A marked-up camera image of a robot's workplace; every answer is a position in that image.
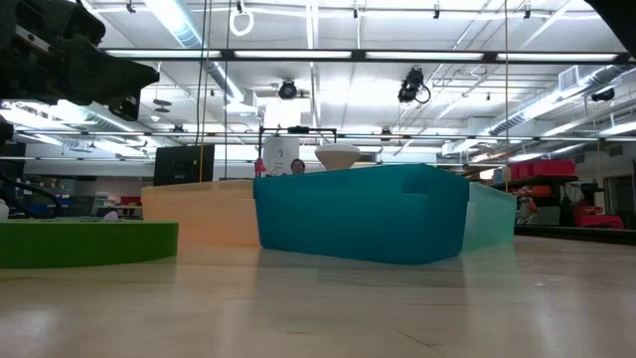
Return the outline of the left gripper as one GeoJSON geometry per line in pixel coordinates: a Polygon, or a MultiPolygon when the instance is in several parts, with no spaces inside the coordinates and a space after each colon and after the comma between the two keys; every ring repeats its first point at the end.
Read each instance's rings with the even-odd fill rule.
{"type": "Polygon", "coordinates": [[[140,91],[160,75],[98,49],[104,35],[81,0],[0,0],[0,100],[95,101],[137,121],[140,91]]]}

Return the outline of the mint green translucent bin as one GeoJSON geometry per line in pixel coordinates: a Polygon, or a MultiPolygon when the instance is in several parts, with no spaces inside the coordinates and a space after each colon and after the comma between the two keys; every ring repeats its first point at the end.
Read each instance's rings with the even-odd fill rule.
{"type": "Polygon", "coordinates": [[[462,252],[511,243],[516,225],[517,198],[471,182],[462,252]]]}

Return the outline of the white bulb table lamp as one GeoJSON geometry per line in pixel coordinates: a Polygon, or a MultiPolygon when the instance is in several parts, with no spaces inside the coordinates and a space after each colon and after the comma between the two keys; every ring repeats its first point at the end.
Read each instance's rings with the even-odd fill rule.
{"type": "Polygon", "coordinates": [[[340,142],[318,146],[314,154],[328,171],[350,169],[361,157],[358,147],[340,142]]]}

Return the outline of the red crate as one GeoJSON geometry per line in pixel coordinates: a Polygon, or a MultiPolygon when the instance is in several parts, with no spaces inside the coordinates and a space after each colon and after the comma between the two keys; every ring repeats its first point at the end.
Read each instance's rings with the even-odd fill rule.
{"type": "Polygon", "coordinates": [[[620,217],[605,215],[600,207],[578,206],[573,208],[575,225],[583,228],[600,228],[609,230],[624,230],[620,217]]]}

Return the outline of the black monitor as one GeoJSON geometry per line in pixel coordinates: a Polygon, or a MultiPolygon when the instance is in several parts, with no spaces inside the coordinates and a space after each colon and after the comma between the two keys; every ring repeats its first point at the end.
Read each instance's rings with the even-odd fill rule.
{"type": "Polygon", "coordinates": [[[155,154],[154,186],[210,182],[215,145],[160,147],[155,154]]]}

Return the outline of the red storage bins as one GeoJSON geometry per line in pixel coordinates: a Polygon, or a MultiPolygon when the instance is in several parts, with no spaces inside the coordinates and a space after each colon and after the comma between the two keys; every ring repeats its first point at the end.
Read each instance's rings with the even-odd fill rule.
{"type": "Polygon", "coordinates": [[[511,165],[513,180],[533,177],[572,177],[575,165],[571,160],[545,159],[511,165]]]}

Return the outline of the distant black rig frame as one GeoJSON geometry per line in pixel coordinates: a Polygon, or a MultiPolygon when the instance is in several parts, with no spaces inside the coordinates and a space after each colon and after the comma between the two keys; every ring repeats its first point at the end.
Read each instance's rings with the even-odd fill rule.
{"type": "Polygon", "coordinates": [[[315,134],[319,139],[327,141],[327,137],[323,135],[324,132],[329,132],[333,135],[333,142],[336,143],[339,138],[336,128],[312,128],[307,126],[292,126],[292,127],[263,127],[258,130],[258,144],[257,152],[258,158],[262,158],[263,147],[274,137],[282,136],[296,136],[299,138],[311,138],[315,134]]]}

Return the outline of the green tape roll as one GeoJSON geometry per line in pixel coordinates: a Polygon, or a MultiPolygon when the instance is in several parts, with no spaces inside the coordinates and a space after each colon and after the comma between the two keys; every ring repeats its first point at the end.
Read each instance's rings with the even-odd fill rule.
{"type": "Polygon", "coordinates": [[[16,220],[0,223],[0,269],[81,268],[174,257],[172,222],[16,220]]]}

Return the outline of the blue plastic bin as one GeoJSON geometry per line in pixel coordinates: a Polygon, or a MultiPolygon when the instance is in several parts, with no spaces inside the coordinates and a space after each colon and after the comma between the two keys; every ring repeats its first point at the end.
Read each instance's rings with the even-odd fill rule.
{"type": "Polygon", "coordinates": [[[396,265],[457,256],[469,182],[423,164],[258,178],[265,249],[396,265]]]}

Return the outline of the orange translucent plastic bin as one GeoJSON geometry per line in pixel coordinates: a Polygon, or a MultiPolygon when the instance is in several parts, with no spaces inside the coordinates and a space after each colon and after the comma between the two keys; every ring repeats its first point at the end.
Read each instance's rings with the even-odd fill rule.
{"type": "Polygon", "coordinates": [[[253,183],[214,181],[142,189],[143,219],[179,224],[179,244],[259,245],[253,183]]]}

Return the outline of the white pillar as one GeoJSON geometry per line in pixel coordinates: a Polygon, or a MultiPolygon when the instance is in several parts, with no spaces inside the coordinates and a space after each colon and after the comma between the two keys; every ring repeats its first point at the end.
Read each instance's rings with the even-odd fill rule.
{"type": "Polygon", "coordinates": [[[299,158],[300,141],[294,137],[271,136],[263,143],[262,162],[266,176],[292,173],[291,164],[299,158]]]}

